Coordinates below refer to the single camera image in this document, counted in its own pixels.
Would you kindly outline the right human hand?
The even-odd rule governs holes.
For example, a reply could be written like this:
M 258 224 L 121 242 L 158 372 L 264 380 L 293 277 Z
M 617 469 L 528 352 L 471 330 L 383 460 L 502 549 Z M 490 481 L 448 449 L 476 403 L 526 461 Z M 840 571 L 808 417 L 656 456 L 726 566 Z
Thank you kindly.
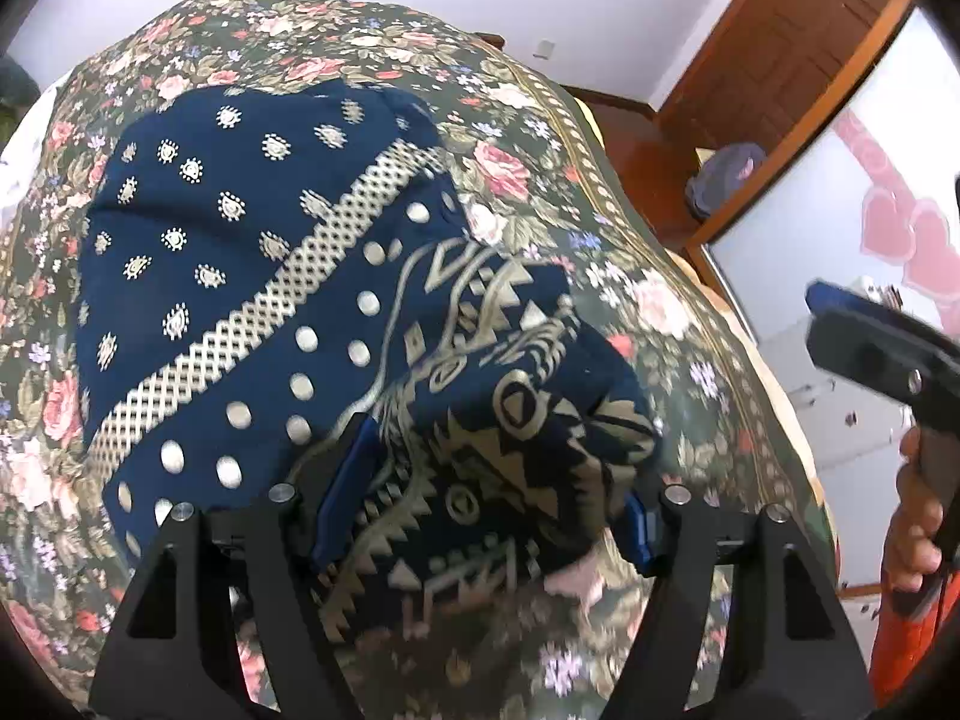
M 918 592 L 939 569 L 942 551 L 934 544 L 944 507 L 919 471 L 921 427 L 908 429 L 900 442 L 903 465 L 896 475 L 898 504 L 890 518 L 882 557 L 882 582 L 889 590 Z

